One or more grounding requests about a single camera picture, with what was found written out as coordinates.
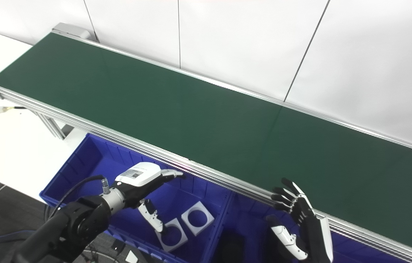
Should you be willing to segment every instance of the green conveyor belt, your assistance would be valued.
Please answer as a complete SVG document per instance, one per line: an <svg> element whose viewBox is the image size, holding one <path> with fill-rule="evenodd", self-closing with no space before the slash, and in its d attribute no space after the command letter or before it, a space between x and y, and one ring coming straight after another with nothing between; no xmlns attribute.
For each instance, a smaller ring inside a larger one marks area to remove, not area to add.
<svg viewBox="0 0 412 263"><path fill-rule="evenodd" d="M412 149L49 34L0 86L412 246Z"/></svg>

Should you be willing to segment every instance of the white wall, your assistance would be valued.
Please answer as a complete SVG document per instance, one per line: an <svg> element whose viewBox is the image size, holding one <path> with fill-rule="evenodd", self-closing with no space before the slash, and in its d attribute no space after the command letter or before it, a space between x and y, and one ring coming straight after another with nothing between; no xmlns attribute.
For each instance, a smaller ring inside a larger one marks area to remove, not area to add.
<svg viewBox="0 0 412 263"><path fill-rule="evenodd" d="M86 0L99 42L179 67L177 0Z"/></svg>
<svg viewBox="0 0 412 263"><path fill-rule="evenodd" d="M84 0L0 0L0 34L7 37L33 45L59 22L79 26L94 36Z"/></svg>
<svg viewBox="0 0 412 263"><path fill-rule="evenodd" d="M327 0L180 0L181 67L284 100Z"/></svg>
<svg viewBox="0 0 412 263"><path fill-rule="evenodd" d="M286 101L412 143L412 1L331 0Z"/></svg>
<svg viewBox="0 0 412 263"><path fill-rule="evenodd" d="M330 0L308 47L326 3L0 0L0 33L33 44L58 22L78 25L106 45L412 143L412 1Z"/></svg>

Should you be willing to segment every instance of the white block with circular hole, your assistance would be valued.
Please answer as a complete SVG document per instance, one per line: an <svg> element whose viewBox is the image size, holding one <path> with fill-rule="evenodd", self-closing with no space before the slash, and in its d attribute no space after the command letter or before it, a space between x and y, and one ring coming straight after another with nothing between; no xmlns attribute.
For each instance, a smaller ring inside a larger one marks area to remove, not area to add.
<svg viewBox="0 0 412 263"><path fill-rule="evenodd" d="M201 211L206 215L206 223L203 226L193 226L188 219L188 216L193 211ZM186 226L190 229L193 235L197 236L201 231L205 230L209 225L211 225L214 221L213 215L209 213L206 207L198 201L195 205L190 207L187 211L182 214L182 220L185 222Z"/></svg>
<svg viewBox="0 0 412 263"><path fill-rule="evenodd" d="M188 241L188 238L186 237L185 232L183 231L183 228L181 227L180 222L178 221L177 218L172 219L171 221L169 221L168 223L166 223L164 225L165 228L169 228L171 226L173 226L175 228L178 228L178 230L180 230L180 232L182 233L182 237L180 238L180 241L178 241L178 243L176 243L173 246L168 246L168 245L164 244L164 242L162 241L161 233L156 231L157 238L159 238L159 241L161 242L162 248L167 252L170 252L170 251L178 248L179 246L183 245L184 243L186 243Z"/></svg>

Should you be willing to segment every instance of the metal support leg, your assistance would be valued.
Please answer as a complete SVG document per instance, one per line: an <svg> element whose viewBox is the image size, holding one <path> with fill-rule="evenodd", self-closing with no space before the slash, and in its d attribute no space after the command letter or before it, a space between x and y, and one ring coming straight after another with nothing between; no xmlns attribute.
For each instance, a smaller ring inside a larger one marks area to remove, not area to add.
<svg viewBox="0 0 412 263"><path fill-rule="evenodd" d="M65 125L62 129L60 129L53 118L45 116L37 111L33 112L41 119L41 121L49 129L49 131L60 140L64 140L68 136L68 134L73 130L73 127L69 125Z"/></svg>

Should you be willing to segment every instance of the circular hole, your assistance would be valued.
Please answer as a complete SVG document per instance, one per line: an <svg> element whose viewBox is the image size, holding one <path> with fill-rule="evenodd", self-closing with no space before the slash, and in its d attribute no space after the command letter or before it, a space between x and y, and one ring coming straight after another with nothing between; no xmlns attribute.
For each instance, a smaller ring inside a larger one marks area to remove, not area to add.
<svg viewBox="0 0 412 263"><path fill-rule="evenodd" d="M207 217L203 211L195 210L188 215L188 221L192 226L199 228L206 225Z"/></svg>
<svg viewBox="0 0 412 263"><path fill-rule="evenodd" d="M181 238L182 232L175 226L168 227L166 233L161 236L162 243L167 246L174 246L178 244Z"/></svg>

